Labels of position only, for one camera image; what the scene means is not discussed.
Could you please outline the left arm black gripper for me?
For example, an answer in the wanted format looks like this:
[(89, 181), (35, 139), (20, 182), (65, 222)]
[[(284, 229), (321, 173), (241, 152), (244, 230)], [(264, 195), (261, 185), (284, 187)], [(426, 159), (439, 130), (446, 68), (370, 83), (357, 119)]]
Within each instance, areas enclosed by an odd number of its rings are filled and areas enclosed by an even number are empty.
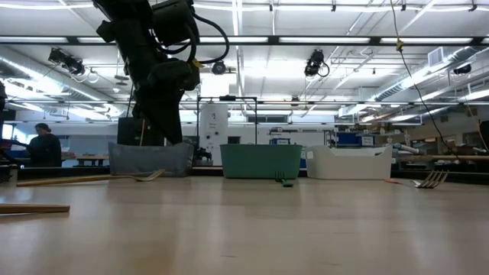
[(183, 76), (132, 74), (134, 117), (148, 117), (171, 144), (183, 141), (179, 114)]

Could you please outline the grey plastic bin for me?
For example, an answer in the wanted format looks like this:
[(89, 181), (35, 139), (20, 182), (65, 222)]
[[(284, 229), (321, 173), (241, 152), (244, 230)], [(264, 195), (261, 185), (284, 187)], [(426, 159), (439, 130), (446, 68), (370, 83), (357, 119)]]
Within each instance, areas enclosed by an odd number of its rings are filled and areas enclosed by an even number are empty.
[(151, 174), (164, 170), (162, 176), (189, 176), (193, 165), (194, 147), (180, 143), (169, 147), (108, 144), (111, 175)]

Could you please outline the teal plastic bin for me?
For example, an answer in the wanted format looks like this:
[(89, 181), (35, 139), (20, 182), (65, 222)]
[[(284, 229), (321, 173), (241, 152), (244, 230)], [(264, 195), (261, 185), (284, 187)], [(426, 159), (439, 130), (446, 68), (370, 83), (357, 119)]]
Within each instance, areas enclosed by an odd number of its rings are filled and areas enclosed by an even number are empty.
[(222, 170), (228, 179), (296, 179), (303, 147), (296, 144), (222, 144)]

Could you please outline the small teal fork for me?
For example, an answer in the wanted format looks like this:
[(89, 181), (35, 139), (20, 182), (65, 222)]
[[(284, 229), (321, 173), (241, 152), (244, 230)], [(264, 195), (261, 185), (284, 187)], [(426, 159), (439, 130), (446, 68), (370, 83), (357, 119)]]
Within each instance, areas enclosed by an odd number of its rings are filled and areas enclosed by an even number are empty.
[(290, 183), (287, 178), (285, 177), (285, 173), (281, 171), (276, 171), (275, 172), (275, 179), (277, 183), (280, 183), (282, 187), (284, 188), (292, 188), (293, 183)]

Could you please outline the wooden handle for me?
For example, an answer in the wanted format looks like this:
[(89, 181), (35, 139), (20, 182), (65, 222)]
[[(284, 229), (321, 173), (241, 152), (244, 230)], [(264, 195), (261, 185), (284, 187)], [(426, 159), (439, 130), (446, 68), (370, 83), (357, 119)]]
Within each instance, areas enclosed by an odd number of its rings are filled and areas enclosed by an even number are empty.
[(69, 205), (45, 204), (6, 204), (0, 203), (0, 215), (28, 213), (58, 213), (69, 212)]

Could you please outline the gold-tined fork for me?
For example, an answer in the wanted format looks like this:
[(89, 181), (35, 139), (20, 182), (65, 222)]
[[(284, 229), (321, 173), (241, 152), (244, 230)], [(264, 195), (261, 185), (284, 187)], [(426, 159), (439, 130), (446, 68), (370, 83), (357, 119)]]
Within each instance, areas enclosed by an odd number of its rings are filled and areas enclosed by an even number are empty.
[(435, 189), (446, 181), (450, 172), (448, 170), (398, 170), (393, 174), (398, 178), (386, 178), (383, 181), (415, 189)]

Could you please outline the black monitor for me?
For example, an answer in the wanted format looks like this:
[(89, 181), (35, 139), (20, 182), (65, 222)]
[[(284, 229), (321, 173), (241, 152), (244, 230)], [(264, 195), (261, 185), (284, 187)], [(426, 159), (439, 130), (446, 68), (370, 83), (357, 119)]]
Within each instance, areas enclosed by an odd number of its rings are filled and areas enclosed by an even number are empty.
[(143, 118), (119, 118), (117, 144), (163, 146), (163, 133)]

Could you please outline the white cabinet machine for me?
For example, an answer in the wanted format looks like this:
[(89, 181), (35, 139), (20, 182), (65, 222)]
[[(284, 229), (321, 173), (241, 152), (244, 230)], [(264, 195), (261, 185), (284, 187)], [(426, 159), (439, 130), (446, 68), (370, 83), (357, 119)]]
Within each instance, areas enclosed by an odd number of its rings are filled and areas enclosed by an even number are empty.
[(214, 166), (221, 166), (221, 145), (228, 143), (228, 106), (206, 104), (200, 112), (199, 144), (212, 155)]

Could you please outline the person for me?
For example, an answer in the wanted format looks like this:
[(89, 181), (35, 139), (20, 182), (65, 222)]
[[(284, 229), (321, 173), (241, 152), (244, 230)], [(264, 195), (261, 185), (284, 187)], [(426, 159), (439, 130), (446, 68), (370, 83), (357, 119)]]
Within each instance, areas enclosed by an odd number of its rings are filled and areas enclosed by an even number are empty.
[(61, 146), (59, 138), (51, 133), (45, 123), (34, 127), (37, 136), (32, 138), (27, 151), (31, 167), (62, 167)]

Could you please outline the black overhead light bar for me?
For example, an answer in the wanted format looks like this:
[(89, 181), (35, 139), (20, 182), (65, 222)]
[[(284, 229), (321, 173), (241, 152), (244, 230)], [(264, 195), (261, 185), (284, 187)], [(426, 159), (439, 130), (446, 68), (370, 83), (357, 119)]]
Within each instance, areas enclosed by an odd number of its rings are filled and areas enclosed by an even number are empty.
[[(400, 40), (406, 47), (420, 46), (483, 46), (489, 47), (489, 36), (486, 37), (402, 37)], [(201, 36), (201, 45), (223, 45), (229, 42), (235, 46), (394, 46), (395, 37), (355, 37), (355, 36), (230, 36), (227, 39), (218, 36)], [(102, 46), (107, 42), (100, 37), (77, 36), (0, 36), (0, 44), (32, 44), (32, 45), (71, 45), (71, 46)]]

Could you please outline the blue storage bins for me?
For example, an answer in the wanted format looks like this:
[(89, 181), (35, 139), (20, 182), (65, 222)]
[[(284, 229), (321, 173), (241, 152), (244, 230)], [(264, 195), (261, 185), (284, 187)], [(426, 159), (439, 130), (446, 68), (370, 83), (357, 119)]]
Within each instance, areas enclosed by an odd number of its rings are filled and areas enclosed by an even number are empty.
[(338, 132), (336, 137), (337, 147), (373, 147), (375, 145), (375, 137), (371, 135)]

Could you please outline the white air vent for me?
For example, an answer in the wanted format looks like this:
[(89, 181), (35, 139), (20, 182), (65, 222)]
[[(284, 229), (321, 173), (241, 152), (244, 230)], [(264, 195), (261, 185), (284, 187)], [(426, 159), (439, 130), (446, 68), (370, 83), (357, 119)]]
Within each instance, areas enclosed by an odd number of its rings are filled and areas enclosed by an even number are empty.
[(438, 66), (439, 64), (444, 63), (444, 48), (437, 47), (427, 54), (427, 60), (430, 67)]

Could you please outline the long wooden plank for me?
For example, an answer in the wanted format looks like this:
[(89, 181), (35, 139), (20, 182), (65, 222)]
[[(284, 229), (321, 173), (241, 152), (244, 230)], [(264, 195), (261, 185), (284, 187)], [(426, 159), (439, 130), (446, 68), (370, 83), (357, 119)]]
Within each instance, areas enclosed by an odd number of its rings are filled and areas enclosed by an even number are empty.
[(398, 162), (430, 162), (437, 160), (460, 160), (460, 161), (489, 161), (489, 156), (477, 155), (401, 155)]

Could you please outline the silver air duct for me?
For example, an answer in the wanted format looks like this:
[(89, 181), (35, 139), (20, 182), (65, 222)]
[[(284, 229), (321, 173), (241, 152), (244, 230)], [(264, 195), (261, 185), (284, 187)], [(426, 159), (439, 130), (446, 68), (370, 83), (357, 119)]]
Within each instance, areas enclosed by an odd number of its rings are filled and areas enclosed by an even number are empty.
[(421, 82), (433, 78), (438, 73), (455, 69), (458, 66), (470, 63), (478, 54), (489, 50), (489, 47), (483, 46), (465, 46), (465, 47), (443, 47), (444, 63), (438, 66), (430, 67), (428, 60), (415, 67), (405, 68), (406, 72), (401, 74), (394, 82), (383, 85), (378, 91), (368, 99), (369, 102), (381, 102), (392, 95), (402, 92), (408, 88), (414, 87)]
[(0, 74), (0, 79), (6, 81), (6, 93), (10, 100), (81, 100), (85, 105), (92, 103), (106, 106), (112, 116), (126, 114), (126, 105), (117, 104), (109, 95), (60, 73), (59, 65), (43, 65), (6, 46), (0, 46), (0, 65), (20, 74)]

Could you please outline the black table edge rail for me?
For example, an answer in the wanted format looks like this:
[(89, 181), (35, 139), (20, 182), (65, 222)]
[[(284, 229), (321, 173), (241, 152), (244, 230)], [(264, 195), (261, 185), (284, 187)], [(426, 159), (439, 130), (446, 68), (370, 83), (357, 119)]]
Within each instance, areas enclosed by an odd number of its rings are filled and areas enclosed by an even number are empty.
[[(18, 171), (19, 180), (36, 180), (44, 178), (57, 178), (68, 176), (95, 176), (109, 174), (108, 167), (62, 167), (62, 168), (21, 168)], [(223, 176), (222, 168), (197, 167), (190, 173), (191, 176)], [(391, 178), (424, 180), (429, 175), (425, 170), (392, 170)], [(445, 178), (451, 183), (467, 183), (489, 185), (489, 173), (463, 173), (449, 172)]]

